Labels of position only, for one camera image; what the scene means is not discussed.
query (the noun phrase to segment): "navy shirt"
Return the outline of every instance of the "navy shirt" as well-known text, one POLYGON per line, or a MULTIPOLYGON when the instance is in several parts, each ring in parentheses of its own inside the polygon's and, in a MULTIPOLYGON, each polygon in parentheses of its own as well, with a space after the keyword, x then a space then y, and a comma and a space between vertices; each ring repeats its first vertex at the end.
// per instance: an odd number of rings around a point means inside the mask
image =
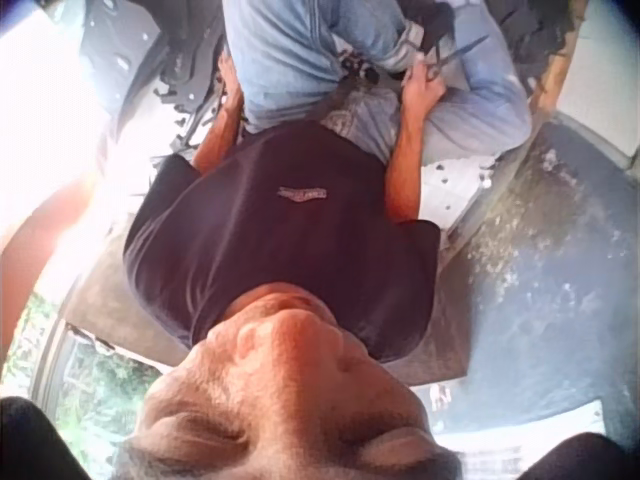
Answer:
POLYGON ((188 348, 240 295, 286 282, 391 361, 426 331, 439 242, 430 222, 389 220, 378 159, 303 121, 252 136, 204 177, 166 159, 125 263, 143 307, 188 348))

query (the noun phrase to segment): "person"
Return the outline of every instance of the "person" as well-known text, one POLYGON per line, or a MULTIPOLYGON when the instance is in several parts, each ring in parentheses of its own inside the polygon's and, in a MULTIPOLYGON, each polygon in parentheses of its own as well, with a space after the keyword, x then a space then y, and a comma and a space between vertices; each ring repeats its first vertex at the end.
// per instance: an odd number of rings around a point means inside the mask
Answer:
POLYGON ((150 389, 125 463, 142 476, 455 478, 422 403, 381 363, 416 347, 433 305, 440 235, 418 220, 423 150, 528 136, 504 40, 483 3, 457 9, 459 46, 488 39, 463 58, 471 90, 443 97, 413 47, 424 31, 396 2, 223 5, 226 102, 192 165, 166 159, 125 244, 136 297, 190 349, 150 389), (402 103, 358 90, 346 121, 309 120, 343 75, 333 35, 408 68, 402 103), (397 139, 375 138, 396 108, 397 139), (250 134, 236 145, 243 109, 250 134))

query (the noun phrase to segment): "light blue jeans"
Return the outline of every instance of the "light blue jeans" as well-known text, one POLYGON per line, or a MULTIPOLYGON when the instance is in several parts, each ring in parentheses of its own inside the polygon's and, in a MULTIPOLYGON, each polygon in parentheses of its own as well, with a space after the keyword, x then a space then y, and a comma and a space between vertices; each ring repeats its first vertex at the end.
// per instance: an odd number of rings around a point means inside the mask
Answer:
MULTIPOLYGON (((395 0, 223 0, 227 42, 245 95, 252 133, 305 118, 344 76, 334 35, 370 62, 405 70, 422 28, 395 0)), ((450 88, 425 124, 423 164, 493 155, 531 132, 527 98, 505 40, 484 4, 456 10, 458 48, 488 35, 462 59, 469 90, 450 88)), ((388 162, 399 130, 391 89, 354 91, 323 122, 388 162)))

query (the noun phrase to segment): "shirt label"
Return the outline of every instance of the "shirt label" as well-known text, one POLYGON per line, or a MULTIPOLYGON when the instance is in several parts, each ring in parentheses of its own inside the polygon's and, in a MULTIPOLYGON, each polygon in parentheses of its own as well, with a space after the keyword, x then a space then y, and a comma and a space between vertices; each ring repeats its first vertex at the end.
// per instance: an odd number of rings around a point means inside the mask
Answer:
POLYGON ((324 188, 286 188, 280 187, 278 195, 288 198, 292 202, 302 203, 309 200, 327 198, 327 190, 324 188))

